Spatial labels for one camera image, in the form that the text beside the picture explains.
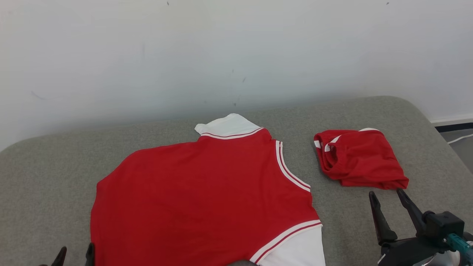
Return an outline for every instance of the red fabric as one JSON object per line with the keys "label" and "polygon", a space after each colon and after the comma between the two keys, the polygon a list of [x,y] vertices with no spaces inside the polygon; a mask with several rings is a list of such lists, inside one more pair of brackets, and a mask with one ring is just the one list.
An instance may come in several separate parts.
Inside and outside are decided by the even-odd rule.
{"label": "red fabric", "polygon": [[409,179],[380,131],[327,130],[316,134],[314,141],[321,144],[316,150],[322,171],[342,186],[407,188]]}
{"label": "red fabric", "polygon": [[137,151],[97,184],[96,266],[223,266],[318,220],[266,129]]}

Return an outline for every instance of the folded red shirt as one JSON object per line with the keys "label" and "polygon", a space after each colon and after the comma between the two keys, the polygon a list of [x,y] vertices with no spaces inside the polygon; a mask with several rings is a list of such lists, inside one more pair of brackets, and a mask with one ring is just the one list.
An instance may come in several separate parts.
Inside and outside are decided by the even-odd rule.
{"label": "folded red shirt", "polygon": [[377,129],[326,130],[314,136],[322,171],[342,186],[407,188],[409,179]]}

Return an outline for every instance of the white stripe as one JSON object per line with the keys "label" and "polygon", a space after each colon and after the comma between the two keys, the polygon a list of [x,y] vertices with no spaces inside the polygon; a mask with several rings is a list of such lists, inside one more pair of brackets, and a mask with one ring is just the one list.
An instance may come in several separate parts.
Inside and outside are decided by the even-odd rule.
{"label": "white stripe", "polygon": [[371,128],[371,127],[363,128],[363,129],[358,130],[358,131],[368,131],[368,130],[376,130],[376,131],[379,131],[378,129],[376,129],[376,128]]}
{"label": "white stripe", "polygon": [[377,264],[379,264],[379,263],[383,260],[383,258],[384,258],[385,256],[386,256],[386,253],[384,253],[384,254],[381,256],[381,258],[379,259],[379,261],[378,261]]}
{"label": "white stripe", "polygon": [[[368,131],[368,130],[376,130],[376,131],[379,131],[378,129],[376,128],[371,128],[371,127],[367,127],[367,128],[363,128],[361,130],[358,130],[358,132],[361,132],[361,131]],[[341,135],[339,136],[336,136],[331,142],[329,143],[335,143],[337,142],[337,140],[340,138]],[[332,147],[330,145],[328,145],[328,143],[325,145],[324,147],[324,151],[331,151],[332,150]]]}
{"label": "white stripe", "polygon": [[287,166],[286,163],[284,162],[284,154],[283,154],[283,152],[282,152],[282,142],[279,142],[279,143],[281,144],[281,161],[282,161],[282,164],[283,164],[284,167],[285,167],[285,170],[288,171],[288,174],[290,174],[291,177],[297,179],[297,180],[298,180],[299,182],[301,182],[303,185],[306,185],[306,186],[310,187],[309,184],[307,184],[306,182],[300,180],[296,175],[294,175],[291,171],[289,171],[288,166]]}
{"label": "white stripe", "polygon": [[298,187],[310,192],[310,188],[308,187],[305,187],[301,184],[299,184],[296,180],[294,180],[285,170],[284,170],[284,167],[282,166],[282,164],[284,162],[281,162],[280,158],[279,158],[279,145],[282,145],[282,143],[280,141],[276,141],[276,159],[278,160],[278,165],[279,165],[279,168],[281,169],[281,172],[283,173],[283,175],[289,179],[289,181],[291,181],[292,183],[296,184]]}
{"label": "white stripe", "polygon": [[[276,245],[276,243],[278,243],[279,241],[281,241],[281,239],[285,238],[286,236],[290,235],[292,232],[294,231],[297,231],[303,227],[306,227],[308,225],[311,225],[311,224],[314,224],[314,223],[319,223],[320,220],[313,220],[313,221],[308,221],[308,222],[303,222],[303,223],[300,223],[298,225],[295,225],[289,229],[287,229],[286,231],[282,232],[279,236],[275,237],[273,240],[271,240],[268,244],[264,245],[262,248],[260,248],[250,259],[251,262],[255,262],[265,251],[267,251],[268,249],[270,249],[272,246]],[[313,229],[315,227],[318,227],[318,226],[322,226],[322,224],[318,224],[318,225],[315,225],[315,226],[311,226],[311,227],[307,227],[305,229],[302,229],[294,234],[292,234],[291,236],[289,236],[288,238],[286,238],[285,240],[281,241],[281,243],[279,243],[277,246],[271,248],[271,250],[269,250],[268,252],[266,252],[266,254],[264,254],[263,257],[260,258],[260,261],[263,260],[267,255],[269,255],[271,253],[271,251],[273,251],[274,249],[276,249],[277,247],[279,247],[280,245],[284,244],[284,242],[286,242],[287,240],[289,240],[290,238],[292,238],[293,236],[296,236],[302,232],[305,232],[307,230],[310,230],[310,229]]]}
{"label": "white stripe", "polygon": [[[340,138],[340,136],[341,136],[341,135],[336,136],[336,137],[335,137],[331,142],[329,142],[329,143],[335,143],[335,142],[337,142],[337,140]],[[331,150],[332,150],[332,147],[327,143],[327,144],[325,145],[324,151],[331,151]]]}
{"label": "white stripe", "polygon": [[215,139],[220,139],[220,140],[231,140],[231,139],[238,139],[238,138],[244,138],[244,137],[247,137],[247,136],[250,136],[250,135],[253,135],[255,134],[256,132],[262,130],[264,127],[260,127],[258,130],[256,130],[255,132],[252,132],[252,133],[248,133],[248,134],[243,134],[243,135],[239,135],[239,136],[214,136],[214,135],[210,135],[208,133],[203,133],[201,135],[202,136],[208,136],[208,137],[212,137],[212,138],[215,138]]}

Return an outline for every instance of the gray upholstered surface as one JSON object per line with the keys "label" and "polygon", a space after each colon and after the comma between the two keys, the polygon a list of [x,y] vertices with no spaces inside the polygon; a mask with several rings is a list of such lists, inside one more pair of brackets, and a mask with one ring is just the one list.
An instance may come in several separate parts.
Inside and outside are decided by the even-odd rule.
{"label": "gray upholstered surface", "polygon": [[[284,142],[287,166],[312,186],[328,266],[375,265],[379,247],[368,203],[371,188],[341,187],[320,172],[313,136],[326,129],[381,130],[411,179],[407,193],[421,210],[450,210],[473,231],[473,202],[467,200],[473,177],[409,102],[361,98],[243,115]],[[45,136],[1,152],[0,265],[50,264],[63,245],[69,250],[65,265],[83,265],[97,181],[135,150],[195,141],[195,124],[214,118]],[[374,190],[391,228],[400,238],[413,236],[396,193]]]}

